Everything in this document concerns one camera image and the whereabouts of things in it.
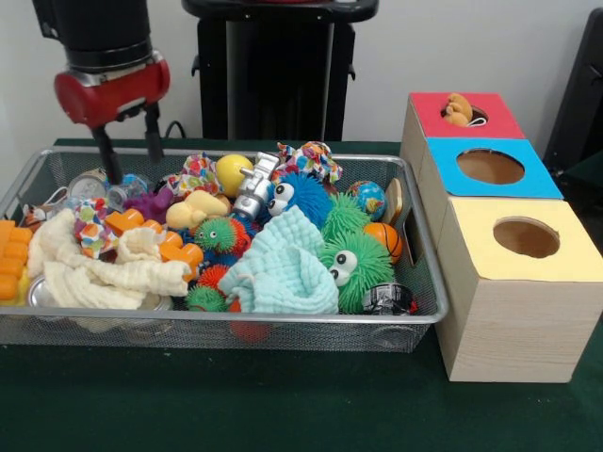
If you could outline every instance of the orange basketball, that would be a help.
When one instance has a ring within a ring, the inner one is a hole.
[[[386,223],[369,223],[365,226],[365,233],[383,243],[392,258],[392,264],[399,261],[402,255],[403,239],[394,228]]]

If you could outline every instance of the black stand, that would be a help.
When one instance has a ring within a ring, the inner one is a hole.
[[[378,2],[183,0],[200,17],[193,71],[204,137],[341,140],[354,77],[350,23],[371,18]]]

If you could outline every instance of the small toy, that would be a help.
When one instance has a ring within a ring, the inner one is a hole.
[[[253,170],[253,163],[247,157],[236,153],[229,153],[216,163],[216,173],[222,185],[222,193],[228,198],[236,197],[238,188],[245,179],[241,168]]]
[[[306,172],[326,185],[332,185],[341,178],[343,170],[337,165],[331,154],[331,148],[319,141],[309,141],[295,149],[278,143],[281,161],[273,173],[272,182],[279,184],[281,178],[292,172]]]
[[[201,223],[195,233],[195,243],[202,250],[240,257],[249,248],[252,240],[241,221],[222,217],[210,218]]]
[[[411,289],[396,282],[371,287],[363,306],[370,315],[412,315],[418,311]]]
[[[269,200],[269,190],[272,187],[270,176],[279,164],[279,159],[268,153],[257,153],[253,171],[241,168],[245,176],[238,188],[233,212],[242,217],[254,220]]]
[[[106,225],[106,204],[105,198],[84,200],[74,210],[73,233],[84,255],[93,259],[115,250],[118,244],[118,236]]]
[[[333,240],[339,234],[362,231],[370,223],[370,217],[360,210],[350,195],[332,195],[331,202],[333,208],[322,228],[325,241]]]
[[[387,223],[369,223],[364,231],[375,237],[387,249],[392,265],[399,261],[404,240],[394,228]]]
[[[333,208],[333,204],[316,178],[306,174],[287,174],[281,183],[271,190],[272,199],[268,211],[273,216],[281,215],[292,205],[297,205],[304,215],[317,227],[322,228]]]
[[[228,266],[217,265],[203,271],[197,285],[188,291],[187,307],[190,311],[218,313],[227,310],[226,297],[218,289],[218,283],[228,269]]]
[[[216,163],[205,153],[197,153],[187,157],[180,171],[177,195],[186,196],[197,189],[212,195],[217,195],[222,191],[216,171]]]
[[[387,250],[363,232],[340,234],[328,242],[319,255],[339,287],[339,310],[361,314],[363,298],[373,286],[394,280]]]
[[[358,181],[348,188],[348,193],[372,221],[379,220],[385,213],[387,199],[385,192],[378,184],[370,181]]]
[[[196,228],[209,216],[228,215],[224,202],[206,191],[193,191],[182,202],[172,205],[166,214],[166,222],[172,229]]]
[[[27,246],[33,233],[15,227],[12,220],[0,220],[0,306],[23,305],[27,278]]]
[[[113,212],[106,218],[106,224],[117,236],[135,228],[151,228],[158,234],[163,232],[159,223],[152,219],[144,221],[142,214],[136,209],[128,209],[122,214]],[[204,261],[204,253],[197,245],[185,245],[182,237],[172,231],[168,231],[164,241],[159,244],[159,254],[163,262],[181,261],[188,264],[190,273],[183,277],[186,282],[197,277],[197,267]]]
[[[144,219],[154,219],[159,224],[166,222],[166,213],[173,200],[173,193],[167,186],[163,186],[158,193],[142,195],[140,198],[126,200],[123,207],[138,210]]]
[[[473,108],[464,96],[453,92],[448,97],[443,116],[451,124],[466,127],[473,119]]]
[[[385,197],[387,198],[387,207],[385,208],[382,222],[395,226],[404,206],[402,183],[398,178],[392,179],[392,182],[389,183],[389,186],[385,190]]]
[[[224,295],[212,287],[196,285],[188,291],[186,302],[190,311],[223,313],[228,310]]]

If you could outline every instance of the tan toy animal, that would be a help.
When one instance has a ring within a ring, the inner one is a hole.
[[[228,211],[226,203],[206,191],[197,190],[168,209],[166,222],[173,229],[191,229],[209,216],[223,217]]]

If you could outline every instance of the wooden box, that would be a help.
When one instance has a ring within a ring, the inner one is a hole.
[[[450,380],[572,378],[603,310],[603,259],[569,204],[450,198],[438,257]]]
[[[427,138],[492,137],[524,138],[511,110],[495,93],[462,93],[473,106],[474,116],[487,119],[478,127],[460,127],[447,122],[442,113],[448,92],[414,92],[408,98],[400,156],[413,168],[418,179]]]
[[[436,248],[448,195],[562,199],[526,139],[428,138],[418,188]]]

